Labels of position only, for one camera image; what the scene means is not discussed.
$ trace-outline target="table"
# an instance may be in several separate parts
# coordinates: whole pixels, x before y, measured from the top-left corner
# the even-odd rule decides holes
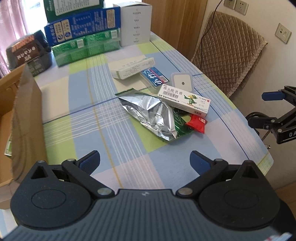
[[[145,89],[139,76],[111,77],[109,67],[142,57],[154,57],[155,67],[170,78],[174,72],[193,76],[194,93],[211,99],[205,135],[192,132],[173,142],[164,141],[133,119],[115,93]],[[60,164],[92,150],[101,155],[92,176],[115,192],[119,188],[163,189],[174,192],[198,177],[189,155],[197,150],[210,159],[230,164],[253,160],[266,174],[273,159],[234,104],[190,61],[157,35],[150,43],[121,48],[36,76],[42,90],[44,136],[48,161]],[[0,210],[5,236],[16,226],[10,210]]]

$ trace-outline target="pink curtain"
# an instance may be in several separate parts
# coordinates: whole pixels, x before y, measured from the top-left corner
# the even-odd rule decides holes
[[[0,0],[0,75],[6,75],[6,48],[28,33],[22,0]]]

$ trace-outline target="wall socket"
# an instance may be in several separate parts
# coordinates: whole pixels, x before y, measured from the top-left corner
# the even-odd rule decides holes
[[[279,23],[278,28],[276,30],[275,35],[284,43],[288,43],[290,37],[291,37],[292,32],[287,29],[284,25]]]
[[[243,14],[243,15],[246,15],[247,10],[248,10],[248,6],[249,6],[248,3],[243,2],[241,0],[237,0],[237,2],[235,4],[235,7],[234,7],[234,10],[241,13],[241,14]]]
[[[224,6],[234,9],[237,0],[224,0]]]

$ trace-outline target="brown cardboard box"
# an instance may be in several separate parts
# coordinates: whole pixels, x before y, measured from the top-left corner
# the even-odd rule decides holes
[[[10,133],[12,158],[4,155]],[[47,161],[41,91],[24,64],[0,79],[0,209],[38,160]]]

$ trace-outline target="white wall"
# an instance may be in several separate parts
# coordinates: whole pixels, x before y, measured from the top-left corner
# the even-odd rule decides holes
[[[202,30],[209,13],[216,8],[219,1],[208,0]],[[268,45],[246,86],[230,99],[244,116],[259,111],[272,117],[280,117],[291,110],[292,105],[286,101],[265,102],[261,99],[261,94],[277,91],[284,88],[284,85],[296,86],[296,8],[288,0],[244,1],[249,4],[245,16],[224,7],[224,1],[218,11],[245,21],[268,41]],[[288,44],[274,35],[279,22],[292,31]],[[274,159],[274,165],[266,175],[272,186],[279,188],[296,181],[296,140],[277,145],[270,134],[264,142],[271,145],[270,153]]]

